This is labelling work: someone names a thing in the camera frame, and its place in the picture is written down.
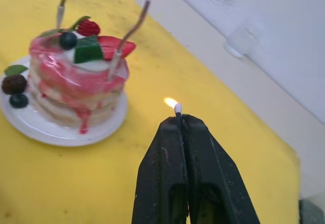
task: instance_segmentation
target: flame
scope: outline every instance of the flame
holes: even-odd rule
[[[165,98],[164,101],[168,106],[170,106],[172,108],[174,108],[175,105],[178,103],[176,100],[174,100],[172,98]]]

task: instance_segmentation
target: yellow surface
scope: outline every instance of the yellow surface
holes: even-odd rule
[[[1,70],[54,27],[57,3],[0,0]],[[68,0],[64,24],[90,15],[104,33],[121,37],[139,11],[133,0]],[[138,48],[128,60],[126,122],[104,142],[48,146],[21,135],[0,114],[0,223],[130,223],[138,165],[159,123],[173,115],[164,104],[172,97],[184,113],[204,120],[237,163],[261,223],[296,224],[295,153],[158,23],[149,18],[132,41]]]

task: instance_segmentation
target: black clamp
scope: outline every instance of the black clamp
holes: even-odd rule
[[[200,119],[163,121],[138,172],[132,224],[259,224],[238,168]]]

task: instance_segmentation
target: blueberry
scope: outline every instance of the blueberry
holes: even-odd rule
[[[23,93],[16,93],[10,96],[9,103],[13,108],[24,108],[28,105],[28,98]]]
[[[77,36],[72,32],[63,33],[60,35],[60,46],[64,50],[71,50],[77,44]]]

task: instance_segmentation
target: raspberry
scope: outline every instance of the raspberry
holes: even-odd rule
[[[90,21],[89,19],[83,20],[77,29],[77,33],[83,36],[99,35],[101,29],[97,23]]]
[[[27,81],[24,76],[11,75],[6,77],[2,83],[2,90],[6,94],[23,93],[26,89]]]

